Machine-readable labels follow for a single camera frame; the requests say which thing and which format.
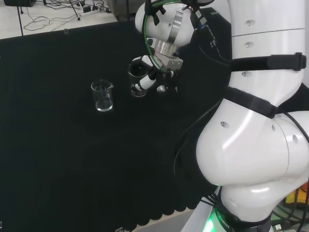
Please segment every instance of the black tablecloth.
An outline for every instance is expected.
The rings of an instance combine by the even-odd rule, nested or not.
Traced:
[[[230,25],[218,14],[209,21],[230,58]],[[205,59],[195,38],[180,53],[178,95],[134,99],[126,70],[143,54],[129,23],[0,41],[3,231],[133,229],[196,207],[201,195],[175,181],[173,149],[221,98],[230,70]],[[90,84],[98,79],[115,86],[111,112],[94,108]]]

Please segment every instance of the green light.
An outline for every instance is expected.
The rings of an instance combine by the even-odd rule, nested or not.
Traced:
[[[204,227],[204,230],[203,232],[211,232],[213,229],[213,222],[212,222],[212,219],[210,218],[207,222],[206,222],[206,225]]]

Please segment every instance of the floor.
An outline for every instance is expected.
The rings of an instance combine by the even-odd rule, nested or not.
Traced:
[[[94,0],[94,2],[95,4],[100,4],[102,0]],[[85,3],[89,5],[93,4],[92,0],[86,0]],[[23,12],[24,13],[21,14],[20,17],[24,35],[80,28],[117,21],[113,14],[103,11],[100,12],[99,10],[95,14],[81,17],[81,20],[78,21],[72,8],[55,10],[45,6],[43,2],[38,1],[32,7],[23,7]],[[6,6],[4,1],[0,1],[0,39],[15,36],[21,36],[17,8]]]

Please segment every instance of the cable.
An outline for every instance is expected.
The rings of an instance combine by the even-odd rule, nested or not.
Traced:
[[[207,205],[210,205],[210,206],[214,207],[213,204],[211,204],[211,203],[209,203],[209,202],[207,202],[207,201],[204,201],[204,200],[200,200],[200,201],[203,202],[203,203],[205,203],[205,204],[207,204]]]
[[[181,3],[181,1],[175,1],[175,0],[162,0],[162,1],[159,1],[159,2],[153,2],[152,3],[152,6],[153,7],[158,7],[158,6],[162,6],[162,5],[165,5],[165,4],[174,4],[174,3]]]
[[[21,36],[24,36],[23,33],[23,26],[21,25],[21,19],[20,19],[20,14],[19,14],[19,8],[17,6],[17,12],[18,12],[18,19],[19,19],[19,25],[20,25],[20,30],[21,30]]]
[[[307,191],[306,191],[305,189],[303,189],[303,187],[300,187],[300,189],[301,189],[303,192],[307,193]]]
[[[216,62],[216,63],[218,63],[218,64],[224,65],[224,66],[231,66],[230,64],[223,63],[223,62],[218,61],[217,59],[214,59],[214,58],[210,57],[209,55],[207,55],[206,52],[203,51],[203,49],[201,48],[201,45],[200,45],[199,43],[198,43],[198,47],[199,47],[199,49],[201,50],[201,52],[203,53],[203,55],[204,55],[206,58],[208,58],[208,59],[210,59],[210,60],[212,60],[213,62]]]
[[[77,15],[76,10],[75,10],[75,8],[74,8],[73,3],[72,3],[71,0],[70,0],[70,3],[71,3],[71,6],[73,7],[73,10],[74,10],[76,16],[77,16],[77,20],[78,20],[78,21],[81,20],[80,17]]]
[[[46,3],[44,5],[46,7],[52,8],[54,10],[63,9],[63,8],[73,8],[71,5],[65,5],[65,4],[70,4],[69,1],[58,1],[58,0],[50,0],[50,1],[51,1],[51,3]],[[78,3],[78,0],[72,1],[73,5],[76,5],[77,3]]]
[[[281,224],[285,224],[290,218],[295,218],[295,219],[298,219],[298,220],[301,220],[301,218],[299,217],[296,217],[294,215],[294,212],[296,210],[296,205],[297,205],[297,198],[298,198],[298,192],[299,192],[299,189],[296,189],[296,192],[295,192],[295,199],[294,199],[294,203],[293,203],[293,208],[292,208],[292,211],[291,212],[288,212],[286,210],[284,210],[281,206],[278,205],[278,208],[283,211],[284,213],[286,213],[288,216],[283,220],[283,222],[281,222]]]
[[[210,201],[211,203],[213,203],[213,205],[216,205],[216,204],[218,204],[218,202],[217,201],[214,201],[211,197],[209,197],[209,196],[206,196],[205,197],[208,201]]]
[[[130,20],[130,8],[129,8],[129,0],[126,0],[126,17],[127,20]]]
[[[275,215],[275,216],[277,216],[277,217],[279,217],[279,218],[282,219],[282,220],[285,220],[285,219],[286,219],[284,216],[278,214],[278,213],[275,212],[275,211],[272,211],[272,214]],[[291,220],[291,219],[288,219],[287,221],[288,221],[288,222],[296,222],[296,223],[298,222],[298,221]]]
[[[99,2],[99,3],[97,3],[96,5],[99,5],[99,4],[101,4],[101,6],[100,6],[100,11],[107,12],[106,9],[108,9],[108,8],[104,6],[104,2],[103,2],[103,3]]]
[[[71,19],[71,18],[72,18],[73,16],[75,16],[75,15],[72,15],[71,17],[68,17],[68,18],[60,18],[60,17],[48,18],[48,17],[45,17],[45,16],[35,16],[35,15],[30,16],[30,15],[29,15],[28,7],[26,7],[26,9],[27,9],[27,14],[28,14],[28,16],[31,18],[32,22],[28,23],[28,24],[25,25],[23,28],[24,28],[25,30],[29,30],[29,31],[36,31],[36,30],[43,29],[43,28],[45,28],[46,26],[52,25],[52,23],[53,23],[54,21],[57,21],[57,22],[64,22],[64,24],[66,24],[66,23],[68,23],[68,22],[71,22],[71,21],[73,20],[73,19]],[[69,20],[69,21],[61,21],[61,20],[55,20],[55,19],[71,19],[71,20]],[[44,25],[43,27],[41,27],[41,28],[37,28],[37,29],[28,29],[28,28],[26,28],[26,27],[29,26],[30,24],[42,22],[42,21],[45,21],[45,20],[48,20],[48,24],[45,24],[45,25]],[[53,29],[52,31],[54,31],[54,30],[56,30],[57,28],[63,26],[64,24],[62,24],[62,25],[56,27],[56,28]]]
[[[174,159],[174,175],[176,175],[176,172],[175,172],[175,166],[176,166],[176,160],[177,160],[177,157],[178,155],[180,154],[180,151],[182,150],[182,148],[187,144],[188,141],[185,141],[182,146],[179,148],[177,154],[176,154],[176,157]]]
[[[220,99],[215,105],[213,105],[209,110],[207,110],[205,113],[203,113],[202,116],[200,116],[195,122],[193,122],[179,137],[176,146],[175,146],[175,151],[176,155],[175,158],[177,157],[177,154],[179,150],[181,150],[181,144],[184,142],[187,133],[191,130],[192,127],[194,127],[198,122],[200,122],[204,117],[206,117],[211,111],[213,111],[220,103],[222,102],[222,99]]]
[[[157,1],[153,1],[151,4],[155,4],[155,3],[159,3],[159,2],[162,2],[163,0],[157,0]]]
[[[143,40],[146,44],[146,47],[147,47],[147,51],[148,51],[148,54],[150,55],[151,58],[149,58],[149,60],[151,61],[151,63],[153,64],[154,68],[156,68],[157,70],[160,70],[160,72],[162,73],[165,73],[165,74],[168,74],[168,72],[161,67],[161,65],[158,64],[158,62],[156,61],[156,59],[154,58],[153,54],[151,53],[151,50],[150,50],[150,47],[148,45],[148,41],[147,41],[147,19],[148,19],[148,16],[145,14],[144,15],[144,19],[143,19],[143,26],[142,26],[142,34],[143,34]]]
[[[302,126],[295,120],[295,118],[293,118],[289,113],[285,112],[284,110],[281,109],[281,111],[289,118],[291,119],[292,122],[295,123],[295,125],[298,127],[298,129],[302,132],[302,134],[304,135],[304,137],[306,138],[307,142],[309,143],[309,136],[307,135],[306,131],[302,128]],[[297,229],[297,232],[301,231],[301,228],[304,225],[304,222],[306,220],[306,214],[307,214],[307,210],[308,210],[308,201],[309,201],[309,194],[306,194],[306,200],[305,200],[305,210],[304,210],[304,214],[303,214],[303,218],[301,219],[300,225]]]
[[[221,60],[225,61],[226,63],[231,63],[232,61],[225,59],[223,56],[221,56],[219,49],[216,47],[216,50],[218,52],[218,56],[220,57]]]

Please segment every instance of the glass beaker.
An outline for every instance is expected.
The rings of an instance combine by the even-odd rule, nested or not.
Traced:
[[[112,88],[114,86],[107,80],[98,80],[91,84],[93,100],[96,109],[106,112],[112,109]]]
[[[140,80],[143,79],[148,71],[146,68],[142,66],[132,66],[130,65],[127,71],[127,74],[130,78],[131,83],[131,94],[134,97],[143,97],[146,95],[146,89],[140,89],[138,85],[140,84]]]

